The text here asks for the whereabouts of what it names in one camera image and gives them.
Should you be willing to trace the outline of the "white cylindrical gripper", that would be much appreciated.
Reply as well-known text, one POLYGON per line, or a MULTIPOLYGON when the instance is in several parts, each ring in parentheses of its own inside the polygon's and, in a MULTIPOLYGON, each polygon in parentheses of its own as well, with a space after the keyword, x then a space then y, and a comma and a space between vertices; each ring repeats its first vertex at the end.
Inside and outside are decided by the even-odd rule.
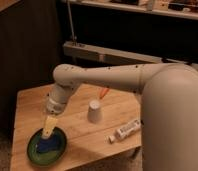
MULTIPOLYGON (((79 84, 72 86, 61 86, 55 83, 48 93, 48 98, 46 101, 46 111, 49 114, 59 115, 64 112, 70 97, 77 91, 79 84)), ((42 138, 48 139, 53 129, 57 124, 58 119, 54 116, 48 116, 45 120, 42 138)))

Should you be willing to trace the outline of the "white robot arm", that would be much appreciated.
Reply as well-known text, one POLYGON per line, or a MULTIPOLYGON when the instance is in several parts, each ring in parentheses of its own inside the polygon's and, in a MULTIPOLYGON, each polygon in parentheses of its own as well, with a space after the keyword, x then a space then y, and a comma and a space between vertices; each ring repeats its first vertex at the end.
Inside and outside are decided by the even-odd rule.
POLYGON ((61 114, 82 83, 141 95, 143 171, 198 171, 198 71, 179 63, 81 68, 61 64, 46 110, 61 114))

